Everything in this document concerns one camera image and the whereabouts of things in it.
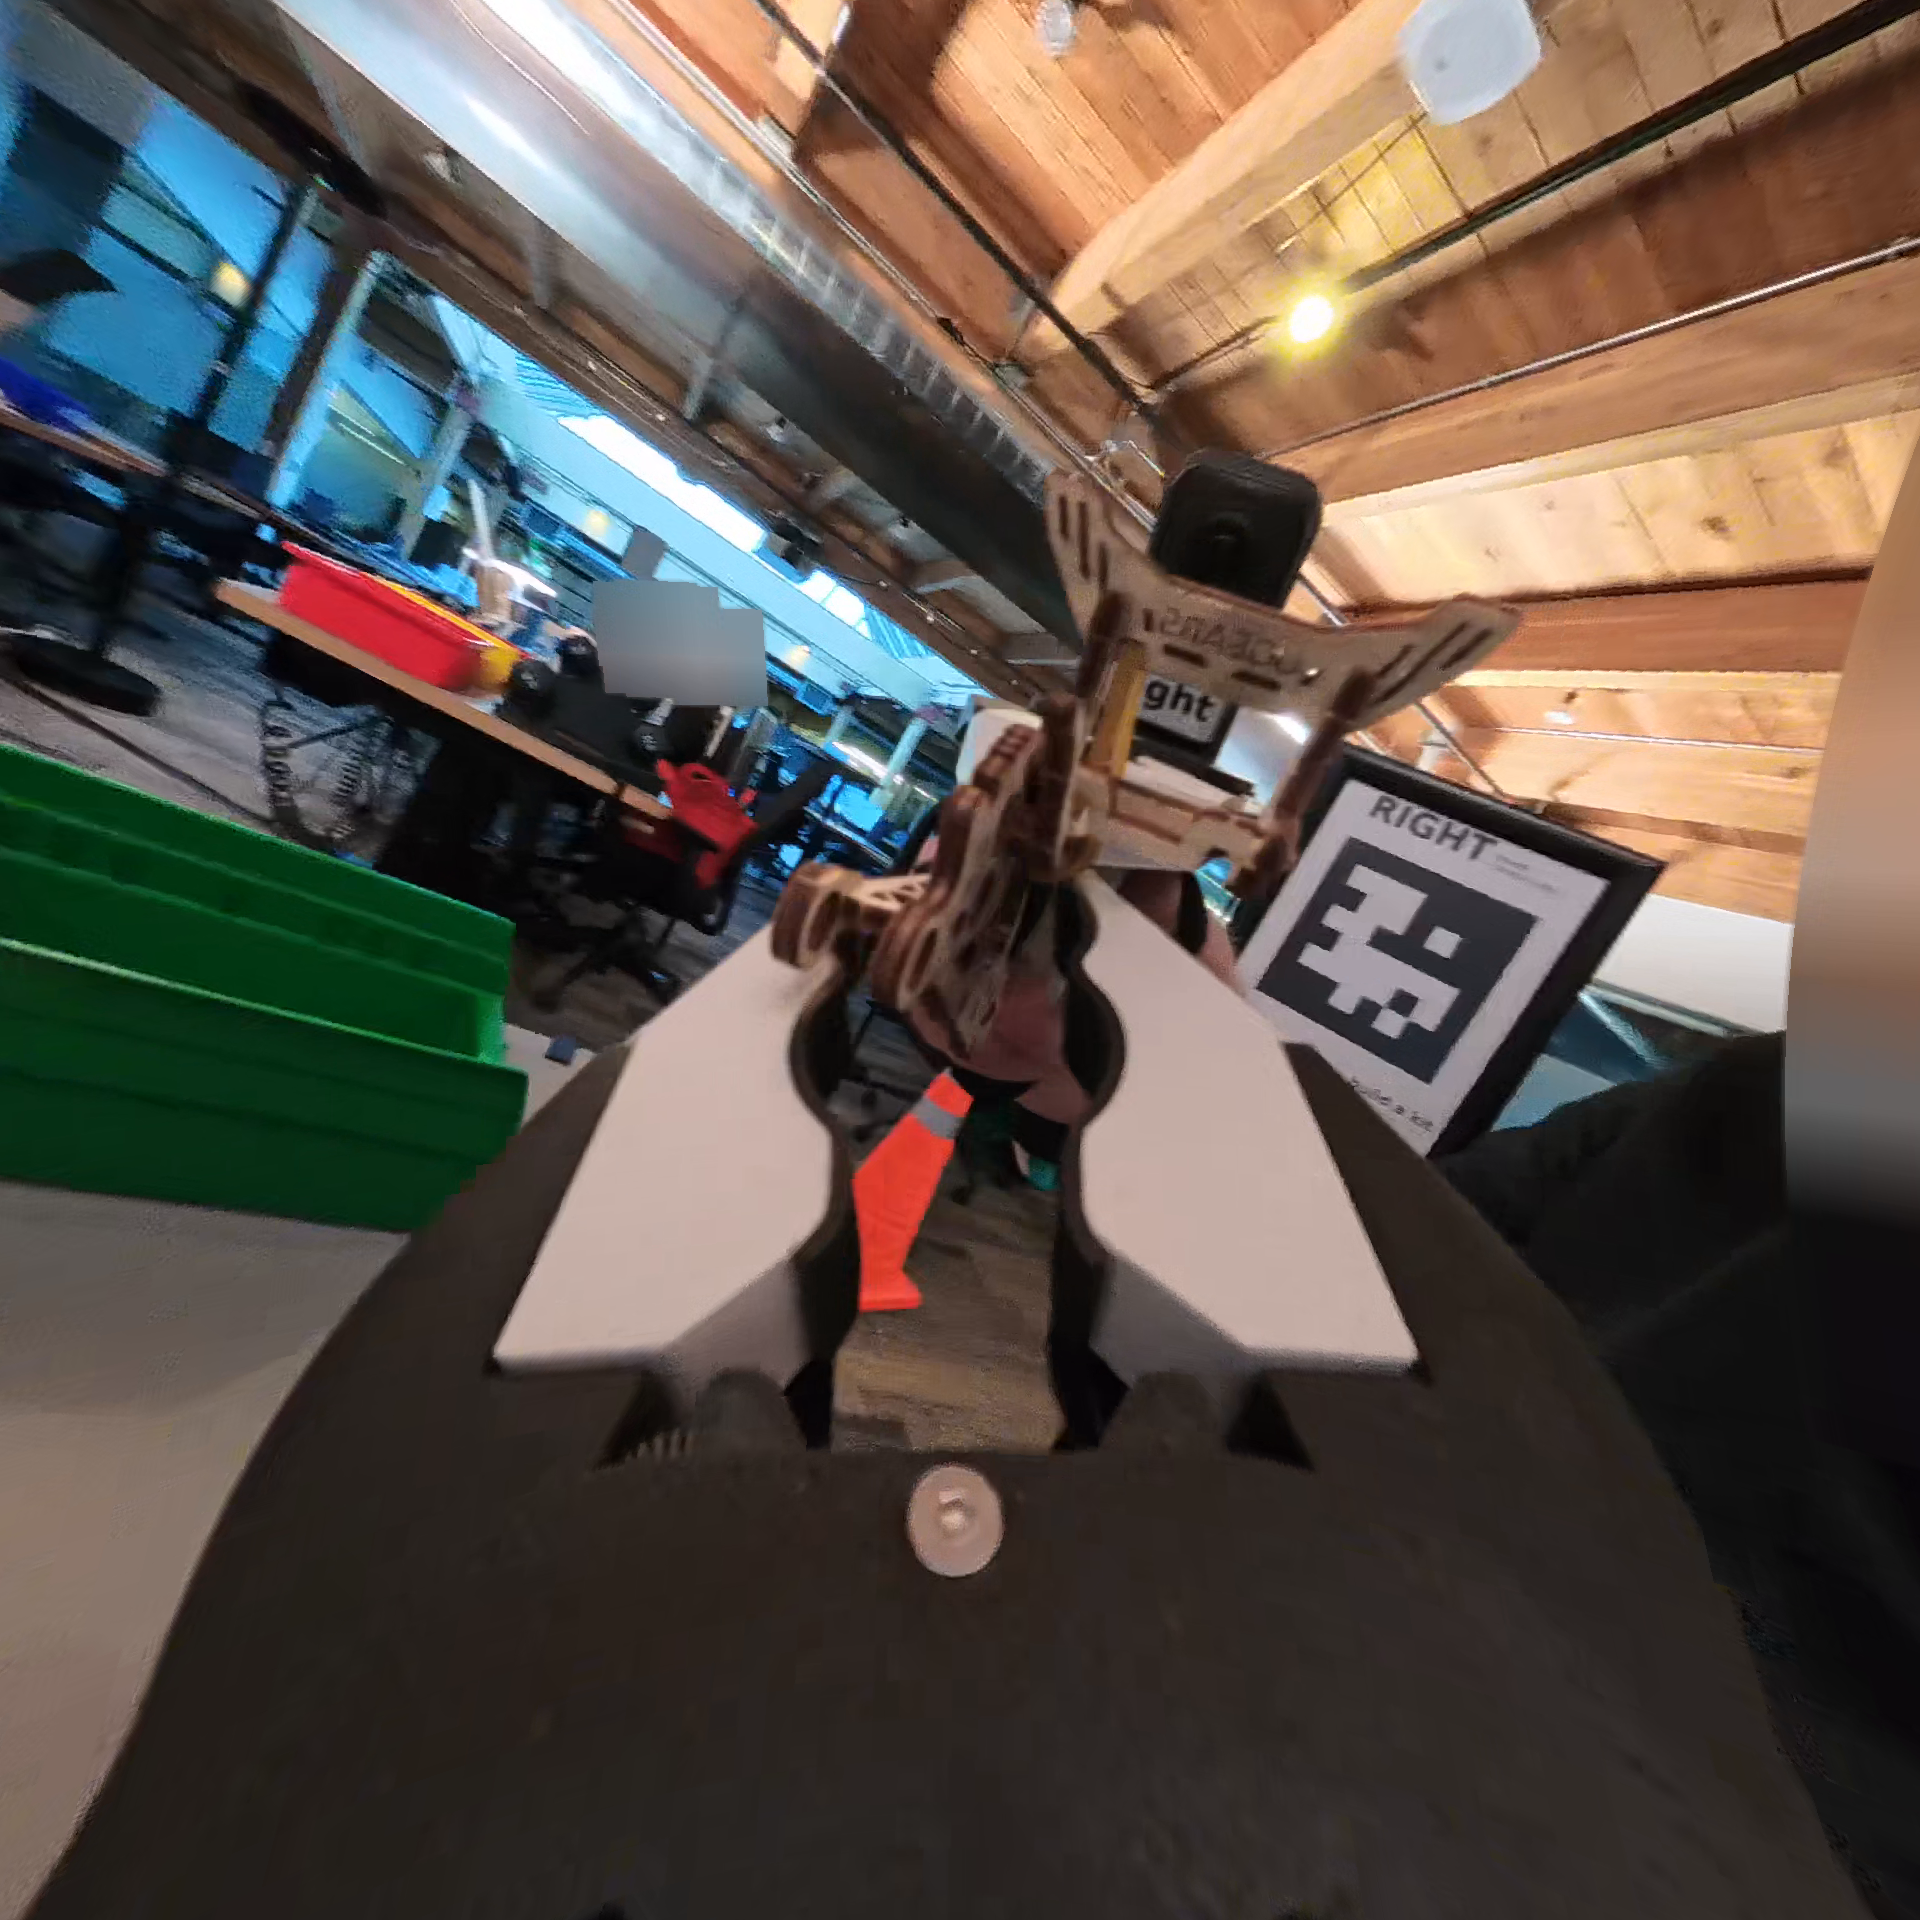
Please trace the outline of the red plastic object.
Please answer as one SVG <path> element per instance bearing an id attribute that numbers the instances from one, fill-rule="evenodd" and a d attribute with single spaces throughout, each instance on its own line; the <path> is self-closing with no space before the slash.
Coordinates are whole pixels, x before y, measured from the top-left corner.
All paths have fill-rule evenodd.
<path id="1" fill-rule="evenodd" d="M 756 790 L 731 787 L 703 762 L 662 760 L 657 775 L 667 803 L 666 827 L 674 855 L 700 870 L 723 871 L 753 832 Z"/>

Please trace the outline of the green plastic bin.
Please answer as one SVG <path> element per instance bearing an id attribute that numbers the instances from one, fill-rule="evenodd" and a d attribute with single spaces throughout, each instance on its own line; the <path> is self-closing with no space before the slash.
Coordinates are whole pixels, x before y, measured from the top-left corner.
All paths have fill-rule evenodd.
<path id="1" fill-rule="evenodd" d="M 505 1060 L 512 930 L 337 855 L 2 750 L 4 939 Z"/>
<path id="2" fill-rule="evenodd" d="M 12 1185 L 412 1232 L 524 1114 L 511 1064 L 4 943 Z"/>

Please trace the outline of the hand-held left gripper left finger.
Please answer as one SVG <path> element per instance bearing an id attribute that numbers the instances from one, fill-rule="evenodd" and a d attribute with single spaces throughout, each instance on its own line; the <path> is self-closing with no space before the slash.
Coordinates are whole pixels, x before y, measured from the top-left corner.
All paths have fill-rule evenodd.
<path id="1" fill-rule="evenodd" d="M 833 1440 L 858 1320 L 858 1220 L 833 1094 L 848 960 L 738 946 L 626 1046 L 494 1345 L 505 1376 L 632 1371 L 686 1419 L 723 1376 L 774 1380 Z"/>

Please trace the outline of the orange traffic cone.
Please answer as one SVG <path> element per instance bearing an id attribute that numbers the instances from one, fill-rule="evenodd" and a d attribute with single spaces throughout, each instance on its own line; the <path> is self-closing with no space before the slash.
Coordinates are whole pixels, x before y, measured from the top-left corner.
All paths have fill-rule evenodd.
<path id="1" fill-rule="evenodd" d="M 972 1104 L 972 1094 L 953 1073 L 939 1073 L 856 1170 L 860 1312 L 921 1308 L 921 1289 L 908 1276 L 905 1263 L 942 1187 Z"/>

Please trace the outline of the red plastic bin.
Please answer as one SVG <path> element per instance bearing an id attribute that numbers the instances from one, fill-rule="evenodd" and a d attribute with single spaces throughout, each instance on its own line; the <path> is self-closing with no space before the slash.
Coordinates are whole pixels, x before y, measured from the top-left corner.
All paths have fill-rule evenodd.
<path id="1" fill-rule="evenodd" d="M 287 616 L 432 688 L 500 694 L 524 660 L 516 646 L 449 614 L 415 588 L 302 545 L 288 545 L 283 554 L 276 602 Z"/>

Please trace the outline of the person's right hand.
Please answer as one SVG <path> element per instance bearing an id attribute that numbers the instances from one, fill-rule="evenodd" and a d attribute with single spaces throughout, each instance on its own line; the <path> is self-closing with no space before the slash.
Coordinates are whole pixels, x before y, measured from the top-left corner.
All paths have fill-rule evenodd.
<path id="1" fill-rule="evenodd" d="M 1023 964 L 1000 992 L 995 1020 L 959 1068 L 1016 1094 L 1040 1121 L 1074 1128 L 1090 1114 L 1088 1094 L 1065 1059 L 1065 979 L 1055 964 Z"/>

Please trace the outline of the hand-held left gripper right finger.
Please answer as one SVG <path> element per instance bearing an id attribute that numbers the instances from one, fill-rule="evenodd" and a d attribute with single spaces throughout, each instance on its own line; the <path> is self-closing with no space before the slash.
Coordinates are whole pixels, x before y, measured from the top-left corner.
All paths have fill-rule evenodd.
<path id="1" fill-rule="evenodd" d="M 1225 1432 L 1283 1376 L 1412 1379 L 1416 1336 L 1284 1043 L 1100 879 L 1059 899 L 1067 1132 L 1050 1263 L 1060 1450 L 1178 1376 Z"/>

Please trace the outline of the wooden top desk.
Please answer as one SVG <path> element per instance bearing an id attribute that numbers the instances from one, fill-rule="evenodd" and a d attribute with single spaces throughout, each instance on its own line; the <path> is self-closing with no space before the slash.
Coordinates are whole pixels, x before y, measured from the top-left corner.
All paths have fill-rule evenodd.
<path id="1" fill-rule="evenodd" d="M 404 748 L 424 750 L 375 855 L 380 874 L 515 921 L 535 899 L 553 810 L 575 810 L 595 847 L 615 849 L 626 841 L 626 823 L 670 822 L 666 799 L 648 785 L 288 614 L 268 588 L 220 582 L 216 599 L 268 633 L 262 671 L 276 694 L 342 714 L 368 708 Z"/>

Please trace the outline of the white ceiling device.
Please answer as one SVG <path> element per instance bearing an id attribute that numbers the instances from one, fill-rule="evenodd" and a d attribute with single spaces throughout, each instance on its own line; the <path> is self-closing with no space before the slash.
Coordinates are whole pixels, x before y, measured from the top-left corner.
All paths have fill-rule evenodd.
<path id="1" fill-rule="evenodd" d="M 1441 129 L 1496 111 L 1543 57 L 1531 3 L 1419 3 L 1400 32 L 1406 86 Z"/>

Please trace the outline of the framed marker sign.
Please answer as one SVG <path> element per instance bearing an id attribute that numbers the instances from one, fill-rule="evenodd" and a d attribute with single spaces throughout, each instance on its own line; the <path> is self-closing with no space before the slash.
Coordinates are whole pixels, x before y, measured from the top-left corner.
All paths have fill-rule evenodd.
<path id="1" fill-rule="evenodd" d="M 1423 1158 L 1483 1136 L 1665 865 L 1345 748 L 1240 977 Z"/>

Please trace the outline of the person's right forearm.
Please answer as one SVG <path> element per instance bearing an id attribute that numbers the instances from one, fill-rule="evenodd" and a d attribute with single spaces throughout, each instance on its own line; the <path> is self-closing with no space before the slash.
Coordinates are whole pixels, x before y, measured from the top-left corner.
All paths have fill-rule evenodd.
<path id="1" fill-rule="evenodd" d="M 1784 1076 L 1785 1035 L 1744 1035 L 1435 1166 L 1648 1433 L 1863 1904 L 1915 1916 L 1915 1467 L 1814 1401 Z"/>

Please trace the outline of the wooden model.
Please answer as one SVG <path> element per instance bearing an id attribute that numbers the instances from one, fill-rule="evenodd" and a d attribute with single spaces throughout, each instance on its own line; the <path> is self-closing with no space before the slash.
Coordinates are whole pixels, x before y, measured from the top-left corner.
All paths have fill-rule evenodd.
<path id="1" fill-rule="evenodd" d="M 1299 855 L 1312 772 L 1348 736 L 1423 702 L 1506 646 L 1520 611 L 1449 598 L 1400 625 L 1315 626 L 1168 577 L 1113 502 L 1056 471 L 1046 534 L 1080 633 L 1073 694 L 1040 728 L 1008 735 L 942 808 L 928 871 L 872 879 L 809 863 L 774 918 L 776 953 L 803 967 L 830 950 L 903 1020 L 959 1052 L 986 1039 L 1030 930 L 1030 906 L 1126 857 L 1126 770 L 1145 686 L 1168 679 L 1240 711 L 1296 716 L 1310 735 L 1262 806 L 1276 836 L 1231 871 L 1240 902 L 1272 902 Z"/>

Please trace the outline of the silver air duct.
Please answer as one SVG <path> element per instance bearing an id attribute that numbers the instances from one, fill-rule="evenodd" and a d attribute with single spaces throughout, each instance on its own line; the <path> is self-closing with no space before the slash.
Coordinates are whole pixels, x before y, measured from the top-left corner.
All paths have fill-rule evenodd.
<path id="1" fill-rule="evenodd" d="M 279 4 L 1056 640 L 1059 457 L 632 4 Z"/>

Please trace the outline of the black office chair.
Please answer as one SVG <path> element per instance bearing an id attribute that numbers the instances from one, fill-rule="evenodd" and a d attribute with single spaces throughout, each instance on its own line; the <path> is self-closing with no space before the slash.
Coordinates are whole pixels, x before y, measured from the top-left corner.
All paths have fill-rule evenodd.
<path id="1" fill-rule="evenodd" d="M 662 815 L 624 808 L 595 827 L 586 854 L 544 871 L 544 919 L 527 936 L 570 960 L 535 980 L 535 1007 L 555 1010 L 576 984 L 606 972 L 640 984 L 657 1003 L 681 992 L 663 950 L 676 929 L 714 936 L 727 927 L 755 817 L 723 871 L 676 857 L 666 823 L 667 803 Z"/>

